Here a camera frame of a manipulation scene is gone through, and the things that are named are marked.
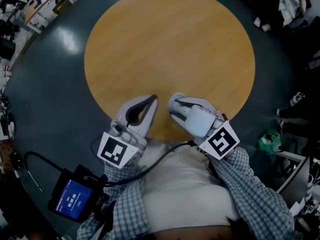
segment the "shoe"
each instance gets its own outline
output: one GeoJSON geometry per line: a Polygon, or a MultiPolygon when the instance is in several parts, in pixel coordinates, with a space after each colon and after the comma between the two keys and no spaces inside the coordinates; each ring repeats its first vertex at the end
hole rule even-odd
{"type": "Polygon", "coordinates": [[[285,134],[286,133],[286,125],[287,123],[284,120],[281,120],[279,123],[280,133],[285,134]]]}
{"type": "Polygon", "coordinates": [[[262,30],[263,30],[264,32],[270,31],[270,30],[271,30],[271,26],[270,26],[269,24],[264,24],[264,25],[262,26],[262,30]]]}
{"type": "Polygon", "coordinates": [[[296,95],[293,96],[292,99],[290,99],[290,106],[293,107],[298,104],[299,101],[301,101],[305,97],[305,94],[303,92],[298,91],[296,95]]]}
{"type": "Polygon", "coordinates": [[[261,19],[259,17],[256,17],[253,24],[257,27],[260,28],[261,25],[261,19]]]}
{"type": "Polygon", "coordinates": [[[279,108],[277,108],[277,110],[275,111],[275,115],[276,115],[277,117],[281,117],[280,111],[281,111],[281,109],[279,109],[279,108]]]}

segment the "desk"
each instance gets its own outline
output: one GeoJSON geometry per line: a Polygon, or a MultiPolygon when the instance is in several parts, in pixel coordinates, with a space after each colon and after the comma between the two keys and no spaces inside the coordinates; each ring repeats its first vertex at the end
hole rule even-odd
{"type": "Polygon", "coordinates": [[[40,13],[40,10],[41,8],[43,8],[43,6],[48,2],[49,0],[41,0],[41,4],[35,8],[36,4],[37,4],[37,1],[34,1],[34,3],[32,3],[31,5],[29,5],[29,2],[28,4],[26,5],[27,8],[25,10],[25,21],[24,21],[24,24],[27,25],[30,29],[36,31],[37,33],[41,33],[42,31],[35,27],[32,23],[31,23],[31,20],[32,18],[38,14],[38,16],[42,19],[46,19],[41,13],[40,13]]]}
{"type": "Polygon", "coordinates": [[[156,94],[148,136],[186,140],[191,136],[169,117],[169,98],[205,98],[230,120],[252,89],[255,57],[241,23],[216,0],[120,0],[95,24],[84,70],[111,118],[128,100],[156,94]]]}

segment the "green object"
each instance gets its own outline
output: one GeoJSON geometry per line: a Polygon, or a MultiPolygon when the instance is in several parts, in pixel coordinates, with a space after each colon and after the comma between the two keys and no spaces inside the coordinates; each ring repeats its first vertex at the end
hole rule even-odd
{"type": "Polygon", "coordinates": [[[270,153],[280,152],[281,141],[279,133],[265,133],[262,138],[258,139],[259,149],[270,153]]]}

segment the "gray floor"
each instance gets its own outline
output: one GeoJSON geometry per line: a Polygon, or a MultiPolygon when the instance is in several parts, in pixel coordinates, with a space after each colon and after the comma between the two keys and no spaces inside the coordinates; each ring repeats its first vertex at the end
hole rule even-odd
{"type": "MultiPolygon", "coordinates": [[[[108,130],[110,119],[93,99],[85,78],[84,53],[89,34],[100,16],[118,0],[78,0],[57,17],[34,41],[5,90],[13,110],[14,147],[21,154],[35,151],[73,171],[85,165],[97,175],[103,165],[94,158],[90,143],[108,130]]],[[[274,112],[287,107],[294,94],[292,63],[280,41],[253,25],[254,12],[239,0],[218,0],[243,24],[255,56],[255,79],[242,110],[231,121],[250,154],[255,173],[264,178],[272,157],[257,150],[257,139],[277,128],[274,112]]],[[[73,237],[78,224],[47,210],[59,172],[36,157],[29,167],[44,192],[26,171],[19,175],[25,189],[48,221],[61,233],[73,237]]]]}

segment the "digital display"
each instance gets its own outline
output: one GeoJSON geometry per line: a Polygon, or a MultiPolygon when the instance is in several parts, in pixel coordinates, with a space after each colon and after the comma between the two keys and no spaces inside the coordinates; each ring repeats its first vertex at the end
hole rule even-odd
{"type": "Polygon", "coordinates": [[[91,193],[92,189],[69,179],[55,210],[63,215],[78,219],[91,193]]]}

